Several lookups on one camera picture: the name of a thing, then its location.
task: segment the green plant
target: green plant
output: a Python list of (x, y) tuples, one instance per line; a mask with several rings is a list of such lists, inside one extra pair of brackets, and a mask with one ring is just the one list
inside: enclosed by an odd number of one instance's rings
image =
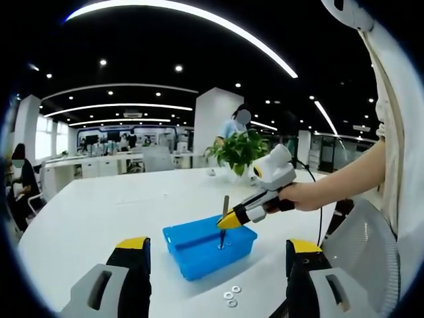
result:
[(215, 141), (213, 146), (205, 151), (206, 160), (216, 157), (218, 165), (228, 162), (230, 168), (238, 175), (243, 175), (244, 167), (250, 166), (253, 160), (263, 157), (268, 153), (267, 140), (262, 138), (254, 129), (241, 134), (234, 134), (224, 140), (224, 145), (219, 146)]

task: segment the window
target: window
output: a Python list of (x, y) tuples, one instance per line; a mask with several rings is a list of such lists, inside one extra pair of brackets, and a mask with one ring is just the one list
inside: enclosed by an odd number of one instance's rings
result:
[(35, 158), (42, 159), (52, 155), (53, 120), (39, 116), (35, 132)]
[(61, 154), (63, 151), (68, 151), (68, 125), (65, 123), (58, 123), (58, 130), (56, 135), (56, 154)]

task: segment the white table surface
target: white table surface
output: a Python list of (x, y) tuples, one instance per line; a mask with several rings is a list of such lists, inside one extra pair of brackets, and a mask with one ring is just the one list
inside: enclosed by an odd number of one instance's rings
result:
[[(175, 157), (194, 157), (194, 156), (202, 156), (200, 154), (196, 154), (193, 152), (186, 152), (181, 154), (171, 154), (173, 158)], [(131, 154), (131, 153), (122, 153), (116, 154), (114, 156), (98, 156), (98, 157), (87, 157), (87, 156), (75, 156), (71, 157), (69, 160), (65, 158), (61, 158), (61, 160), (49, 160), (46, 162), (45, 168), (58, 168), (64, 166), (74, 166), (76, 164), (87, 164), (93, 162), (104, 162), (104, 161), (112, 161), (112, 160), (131, 160), (131, 159), (142, 159), (143, 154)]]
[[(306, 171), (296, 181), (309, 182)], [(70, 288), (94, 265), (106, 263), (124, 239), (152, 239), (151, 318), (269, 317), (286, 298), (286, 239), (315, 242), (319, 211), (287, 211), (248, 226), (258, 233), (246, 258), (198, 281), (186, 281), (166, 248), (162, 229), (222, 213), (253, 194), (255, 187), (228, 182), (227, 173), (207, 169), (75, 180), (38, 214), (19, 243), (29, 278), (47, 305), (60, 311)], [(335, 203), (323, 208), (321, 240)], [(224, 292), (240, 286), (238, 305), (227, 307)]]

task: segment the white pillar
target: white pillar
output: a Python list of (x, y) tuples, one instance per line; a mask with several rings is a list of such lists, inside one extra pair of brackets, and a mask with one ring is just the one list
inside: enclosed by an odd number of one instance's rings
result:
[(37, 118), (40, 113), (41, 100), (29, 95), (21, 101), (15, 122), (15, 133), (13, 137), (13, 148), (18, 143), (25, 145), (26, 158), (35, 165), (35, 132)]
[(56, 156), (56, 141), (58, 140), (58, 122), (52, 123), (52, 157)]
[(297, 143), (297, 159), (304, 164), (309, 162), (309, 150), (311, 149), (311, 132), (299, 131), (299, 139)]
[(219, 134), (225, 121), (231, 118), (244, 97), (214, 87), (196, 99), (193, 150), (203, 154)]

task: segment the black ceiling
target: black ceiling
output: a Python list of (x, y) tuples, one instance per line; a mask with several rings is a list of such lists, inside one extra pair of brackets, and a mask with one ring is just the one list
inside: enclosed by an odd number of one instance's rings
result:
[[(77, 5), (55, 5), (46, 20), (49, 33), (32, 42), (30, 62), (20, 82), (23, 95), (44, 98), (59, 91), (105, 83), (149, 83), (196, 90), (189, 93), (153, 87), (103, 87), (58, 95), (43, 101), (43, 114), (103, 103), (161, 103), (191, 107), (212, 87), (245, 97), (258, 122), (278, 126), (285, 110), (313, 130), (331, 133), (310, 95), (321, 102), (340, 134), (357, 136), (352, 125), (371, 127), (376, 139), (376, 86), (368, 52), (355, 30), (333, 18), (321, 1), (180, 1), (232, 21), (266, 43), (298, 74), (292, 79), (246, 40), (209, 21), (152, 7), (121, 7), (86, 14), (61, 25)], [(101, 67), (100, 59), (107, 65)], [(183, 72), (174, 71), (181, 64)], [(194, 124), (194, 112), (143, 107), (149, 117)], [(54, 116), (69, 123), (116, 118), (122, 107), (74, 111)]]

